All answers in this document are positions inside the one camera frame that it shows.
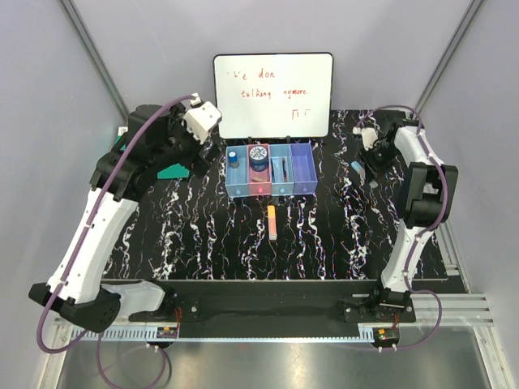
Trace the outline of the blue white highlighter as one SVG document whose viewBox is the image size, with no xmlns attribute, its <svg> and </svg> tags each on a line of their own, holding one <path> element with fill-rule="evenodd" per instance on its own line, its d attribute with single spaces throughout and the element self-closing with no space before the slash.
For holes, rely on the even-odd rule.
<svg viewBox="0 0 519 389">
<path fill-rule="evenodd" d="M 361 161 L 353 161 L 350 166 L 358 175 L 360 186 L 369 187 L 371 189 L 375 189 L 379 186 L 379 174 L 370 165 Z"/>
</svg>

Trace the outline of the blue grey glue stick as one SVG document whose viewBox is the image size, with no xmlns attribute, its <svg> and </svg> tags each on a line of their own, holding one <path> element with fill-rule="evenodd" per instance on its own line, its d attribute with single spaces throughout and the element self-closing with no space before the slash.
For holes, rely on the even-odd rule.
<svg viewBox="0 0 519 389">
<path fill-rule="evenodd" d="M 237 169 L 239 167 L 239 159 L 236 152 L 231 151 L 228 154 L 229 166 L 232 169 Z"/>
</svg>

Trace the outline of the light blue bin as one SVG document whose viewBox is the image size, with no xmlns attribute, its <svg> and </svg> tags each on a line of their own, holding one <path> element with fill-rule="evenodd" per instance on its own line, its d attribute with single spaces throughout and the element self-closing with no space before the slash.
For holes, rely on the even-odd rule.
<svg viewBox="0 0 519 389">
<path fill-rule="evenodd" d="M 275 157 L 286 158 L 288 163 L 289 170 L 289 181 L 282 183 L 275 183 L 273 170 L 271 172 L 272 177 L 272 195 L 273 196 L 286 196 L 292 195 L 294 192 L 294 174 L 293 174 L 293 165 L 291 159 L 291 148 L 289 144 L 271 144 L 269 146 L 270 151 L 270 163 L 272 170 L 272 159 Z"/>
<path fill-rule="evenodd" d="M 228 154 L 234 151 L 238 155 L 239 167 L 229 166 Z M 228 146 L 225 150 L 225 188 L 230 198 L 247 197 L 250 194 L 247 169 L 247 146 Z"/>
</svg>

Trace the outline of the blue ink bottle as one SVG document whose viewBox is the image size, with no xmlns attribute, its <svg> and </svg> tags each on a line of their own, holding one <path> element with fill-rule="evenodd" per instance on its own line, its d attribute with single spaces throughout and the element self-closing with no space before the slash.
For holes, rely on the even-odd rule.
<svg viewBox="0 0 519 389">
<path fill-rule="evenodd" d="M 268 168 L 268 149 L 264 146 L 254 146 L 249 150 L 249 164 L 252 170 L 262 172 Z"/>
</svg>

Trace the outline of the pink bin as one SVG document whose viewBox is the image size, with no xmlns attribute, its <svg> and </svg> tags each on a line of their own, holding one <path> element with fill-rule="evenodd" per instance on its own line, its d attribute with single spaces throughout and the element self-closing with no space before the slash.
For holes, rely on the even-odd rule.
<svg viewBox="0 0 519 389">
<path fill-rule="evenodd" d="M 264 146 L 268 149 L 268 168 L 262 172 L 256 172 L 251 169 L 249 164 L 249 150 L 254 146 Z M 269 146 L 266 143 L 262 144 L 251 144 L 247 146 L 247 168 L 248 168 L 248 183 L 249 190 L 252 196 L 256 195 L 270 195 L 272 193 L 272 177 L 271 177 L 271 167 L 270 167 L 270 152 Z M 254 176 L 265 177 L 268 180 L 266 182 L 251 182 L 251 178 Z"/>
</svg>

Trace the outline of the blue clear pen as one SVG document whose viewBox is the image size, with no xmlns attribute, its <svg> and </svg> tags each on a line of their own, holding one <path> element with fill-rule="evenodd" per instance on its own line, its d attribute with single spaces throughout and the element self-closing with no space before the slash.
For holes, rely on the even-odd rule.
<svg viewBox="0 0 519 389">
<path fill-rule="evenodd" d="M 272 159 L 272 170 L 274 173 L 274 182 L 282 183 L 284 181 L 283 164 L 281 157 L 275 157 Z"/>
</svg>

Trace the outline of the purple bin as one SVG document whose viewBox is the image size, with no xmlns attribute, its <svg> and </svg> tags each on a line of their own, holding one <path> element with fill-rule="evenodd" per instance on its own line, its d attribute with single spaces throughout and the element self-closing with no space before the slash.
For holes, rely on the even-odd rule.
<svg viewBox="0 0 519 389">
<path fill-rule="evenodd" d="M 294 195 L 311 195 L 315 193 L 317 175 L 310 143 L 292 143 L 290 145 L 293 175 Z"/>
</svg>

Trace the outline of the red pen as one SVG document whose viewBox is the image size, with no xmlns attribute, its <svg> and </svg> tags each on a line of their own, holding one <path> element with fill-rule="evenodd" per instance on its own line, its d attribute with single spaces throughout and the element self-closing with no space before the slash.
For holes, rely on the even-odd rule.
<svg viewBox="0 0 519 389">
<path fill-rule="evenodd" d="M 283 172 L 283 179 L 284 179 L 284 182 L 288 182 L 289 181 L 289 170 L 288 170 L 288 163 L 287 163 L 287 159 L 286 158 L 282 158 L 282 172 Z"/>
</svg>

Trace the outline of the orange highlighter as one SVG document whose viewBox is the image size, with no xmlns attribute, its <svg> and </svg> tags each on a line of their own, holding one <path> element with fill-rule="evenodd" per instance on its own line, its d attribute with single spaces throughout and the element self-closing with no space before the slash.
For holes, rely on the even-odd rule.
<svg viewBox="0 0 519 389">
<path fill-rule="evenodd" d="M 276 208 L 273 205 L 268 205 L 267 207 L 267 216 L 268 216 L 268 239 L 270 241 L 277 240 L 277 218 L 276 218 Z"/>
</svg>

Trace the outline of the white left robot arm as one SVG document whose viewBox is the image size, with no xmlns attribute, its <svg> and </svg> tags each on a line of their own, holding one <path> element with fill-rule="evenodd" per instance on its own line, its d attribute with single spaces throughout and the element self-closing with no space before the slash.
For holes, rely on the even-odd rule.
<svg viewBox="0 0 519 389">
<path fill-rule="evenodd" d="M 47 282 L 34 284 L 29 298 L 94 333 L 120 317 L 169 319 L 175 310 L 171 288 L 156 280 L 102 284 L 101 278 L 120 233 L 159 172 L 181 165 L 195 176 L 206 174 L 220 148 L 214 145 L 204 155 L 204 145 L 221 119 L 213 103 L 198 98 L 188 107 L 137 107 L 126 131 L 97 162 L 82 220 L 59 268 Z"/>
</svg>

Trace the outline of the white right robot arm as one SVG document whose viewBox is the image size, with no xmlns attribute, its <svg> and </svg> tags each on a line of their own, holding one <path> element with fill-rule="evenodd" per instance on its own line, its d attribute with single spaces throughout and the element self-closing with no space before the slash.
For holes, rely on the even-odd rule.
<svg viewBox="0 0 519 389">
<path fill-rule="evenodd" d="M 399 227 L 390 259 L 370 293 L 372 318 L 386 321 L 405 311 L 413 293 L 412 282 L 423 248 L 449 216 L 458 169 L 445 164 L 433 151 L 418 123 L 391 122 L 382 135 L 370 127 L 354 130 L 362 140 L 359 153 L 365 182 L 371 186 L 402 156 L 407 167 L 395 208 Z"/>
</svg>

